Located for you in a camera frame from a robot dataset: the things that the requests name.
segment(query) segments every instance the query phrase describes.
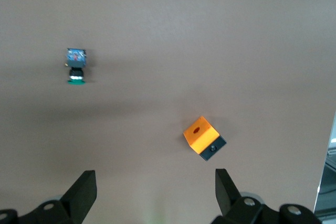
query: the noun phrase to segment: electrical component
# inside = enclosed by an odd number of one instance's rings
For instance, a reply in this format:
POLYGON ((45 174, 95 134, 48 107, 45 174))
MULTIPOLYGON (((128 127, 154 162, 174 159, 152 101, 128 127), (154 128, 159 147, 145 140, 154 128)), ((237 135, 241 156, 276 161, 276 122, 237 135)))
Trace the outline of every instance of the electrical component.
POLYGON ((206 161, 226 144, 224 138, 203 116, 198 118, 183 134, 189 146, 206 161))
POLYGON ((84 72, 82 68, 86 65, 86 51, 84 49, 68 48, 67 67, 71 67, 68 80, 69 84, 84 84, 84 72))

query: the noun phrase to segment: beige surface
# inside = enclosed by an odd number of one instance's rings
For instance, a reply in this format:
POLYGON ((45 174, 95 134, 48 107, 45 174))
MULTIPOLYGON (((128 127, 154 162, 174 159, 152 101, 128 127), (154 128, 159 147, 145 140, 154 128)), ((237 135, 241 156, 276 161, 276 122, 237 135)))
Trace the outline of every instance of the beige surface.
POLYGON ((85 169, 85 223, 210 223, 215 168, 273 209, 314 208, 336 101, 335 0, 0 0, 0 209, 85 169), (67 47, 89 83, 66 83, 67 47), (183 139, 204 115, 208 162, 183 139))

